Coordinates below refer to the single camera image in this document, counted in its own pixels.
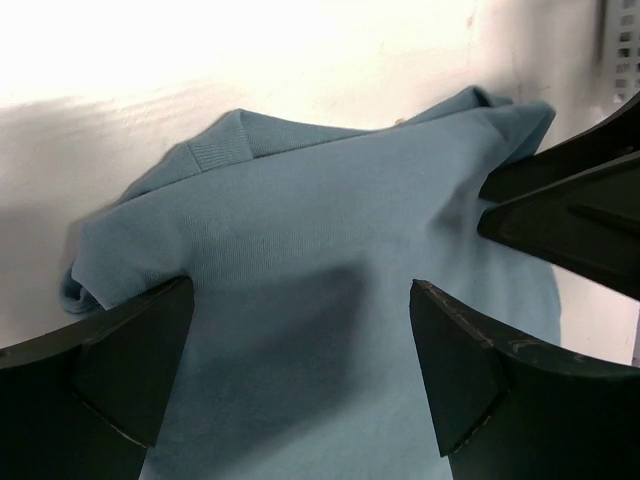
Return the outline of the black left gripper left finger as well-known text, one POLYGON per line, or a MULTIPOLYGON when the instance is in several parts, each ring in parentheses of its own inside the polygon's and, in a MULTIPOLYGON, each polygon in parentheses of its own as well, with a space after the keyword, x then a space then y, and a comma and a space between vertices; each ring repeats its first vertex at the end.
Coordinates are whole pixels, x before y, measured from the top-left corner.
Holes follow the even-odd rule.
POLYGON ((138 478, 193 310, 193 284, 181 277, 2 349, 2 478, 138 478))

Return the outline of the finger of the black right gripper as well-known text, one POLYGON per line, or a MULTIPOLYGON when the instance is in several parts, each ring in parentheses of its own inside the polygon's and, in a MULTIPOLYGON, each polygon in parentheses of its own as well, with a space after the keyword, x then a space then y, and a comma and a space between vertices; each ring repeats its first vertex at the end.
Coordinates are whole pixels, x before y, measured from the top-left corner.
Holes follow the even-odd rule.
POLYGON ((639 151, 639 96, 596 126, 540 153, 491 172, 479 197, 495 203, 541 189, 639 151))
POLYGON ((486 210, 478 233, 628 297, 639 297, 639 155, 486 210))

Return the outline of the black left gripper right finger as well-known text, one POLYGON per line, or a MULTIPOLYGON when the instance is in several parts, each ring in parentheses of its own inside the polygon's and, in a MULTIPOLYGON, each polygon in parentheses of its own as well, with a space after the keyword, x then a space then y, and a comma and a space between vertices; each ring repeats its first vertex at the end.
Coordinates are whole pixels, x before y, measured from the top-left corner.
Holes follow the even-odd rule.
POLYGON ((639 371, 415 281, 410 318, 439 452, 457 479, 635 479, 639 371))

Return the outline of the grey-blue t shirt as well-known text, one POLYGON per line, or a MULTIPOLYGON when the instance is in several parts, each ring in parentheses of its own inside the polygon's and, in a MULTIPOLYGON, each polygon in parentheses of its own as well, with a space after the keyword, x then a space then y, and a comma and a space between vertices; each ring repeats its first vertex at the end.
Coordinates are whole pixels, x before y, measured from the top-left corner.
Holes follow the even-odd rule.
POLYGON ((61 301, 185 275, 195 310, 146 479, 447 479, 409 318, 430 281, 560 340, 551 267, 481 238, 478 191, 555 113, 470 87, 376 131, 235 110, 80 228, 61 301))

